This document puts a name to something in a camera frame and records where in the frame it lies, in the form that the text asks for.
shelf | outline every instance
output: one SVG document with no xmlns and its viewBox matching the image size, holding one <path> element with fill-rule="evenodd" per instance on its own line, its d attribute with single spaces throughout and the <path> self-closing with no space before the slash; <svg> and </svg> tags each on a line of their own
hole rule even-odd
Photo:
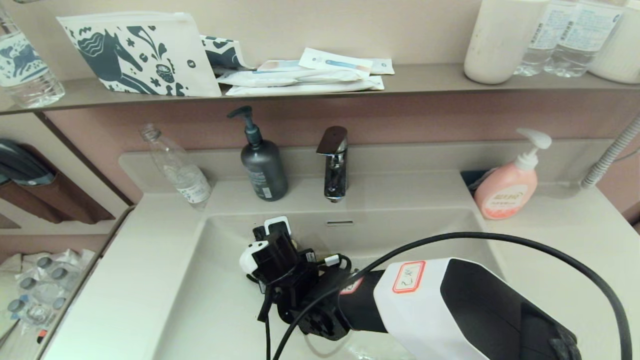
<svg viewBox="0 0 640 360">
<path fill-rule="evenodd" d="M 347 92 L 337 94 L 294 95 L 287 98 L 335 98 L 358 96 L 442 94 L 450 92 L 487 91 L 536 91 L 536 90 L 626 90 L 639 91 L 640 85 L 624 85 L 600 79 L 591 74 L 581 78 L 559 78 L 542 73 L 531 78 L 514 76 L 500 85 L 475 83 L 464 76 L 462 64 L 396 65 L 396 74 L 383 76 L 384 91 Z M 247 101 L 259 99 L 281 99 L 283 96 L 250 97 L 178 97 L 165 95 L 142 95 L 107 90 L 97 78 L 77 79 L 64 82 L 67 94 L 58 102 L 43 108 L 22 109 L 16 105 L 0 111 L 0 115 L 34 111 L 52 111 L 96 106 L 124 104 L 152 104 L 162 102 L 203 101 Z"/>
</svg>

chrome faucet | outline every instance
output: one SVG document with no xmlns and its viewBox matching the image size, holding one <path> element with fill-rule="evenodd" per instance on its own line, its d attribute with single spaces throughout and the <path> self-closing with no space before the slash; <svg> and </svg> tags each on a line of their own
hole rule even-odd
<svg viewBox="0 0 640 360">
<path fill-rule="evenodd" d="M 324 166 L 324 197 L 339 202 L 347 194 L 347 129 L 329 127 L 320 140 L 316 152 L 326 156 Z"/>
</svg>

hand soap bottle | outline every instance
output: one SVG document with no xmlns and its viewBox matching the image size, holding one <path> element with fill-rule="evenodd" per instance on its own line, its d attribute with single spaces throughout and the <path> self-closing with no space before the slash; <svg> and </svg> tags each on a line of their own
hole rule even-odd
<svg viewBox="0 0 640 360">
<path fill-rule="evenodd" d="M 532 129 L 517 131 L 533 143 L 533 148 L 518 155 L 515 161 L 496 169 L 476 190 L 476 204 L 487 219 L 512 217 L 529 201 L 538 185 L 538 176 L 534 170 L 538 164 L 536 152 L 548 149 L 551 138 Z"/>
<path fill-rule="evenodd" d="M 289 189 L 280 151 L 276 144 L 262 139 L 260 129 L 253 123 L 252 111 L 251 106 L 243 106 L 227 117 L 240 115 L 246 122 L 244 134 L 249 144 L 242 149 L 241 159 L 255 194 L 264 201 L 280 200 Z"/>
</svg>

white canister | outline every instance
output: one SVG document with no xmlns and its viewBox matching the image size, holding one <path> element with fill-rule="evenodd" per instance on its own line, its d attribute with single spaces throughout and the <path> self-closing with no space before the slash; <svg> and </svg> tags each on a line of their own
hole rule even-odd
<svg viewBox="0 0 640 360">
<path fill-rule="evenodd" d="M 640 0 L 629 2 L 589 71 L 607 80 L 640 84 Z"/>
<path fill-rule="evenodd" d="M 507 81 L 520 65 L 550 0 L 483 0 L 465 74 L 483 84 Z"/>
</svg>

white sink basin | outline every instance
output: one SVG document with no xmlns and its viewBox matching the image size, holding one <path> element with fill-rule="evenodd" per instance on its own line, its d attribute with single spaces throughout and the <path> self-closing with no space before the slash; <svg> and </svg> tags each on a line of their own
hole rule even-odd
<svg viewBox="0 0 640 360">
<path fill-rule="evenodd" d="M 262 295 L 238 265 L 253 241 L 252 228 L 267 218 L 287 215 L 299 248 L 318 254 L 340 252 L 355 268 L 382 254 L 427 236 L 455 231 L 483 231 L 476 213 L 466 208 L 289 213 L 218 216 L 207 220 L 183 280 L 155 359 L 264 359 L 264 325 L 256 321 Z M 500 268 L 484 240 L 447 240 L 411 250 L 393 261 L 458 257 Z M 270 313 L 275 351 L 287 328 Z M 294 332 L 282 359 L 411 359 L 388 334 L 351 331 L 339 341 Z"/>
</svg>

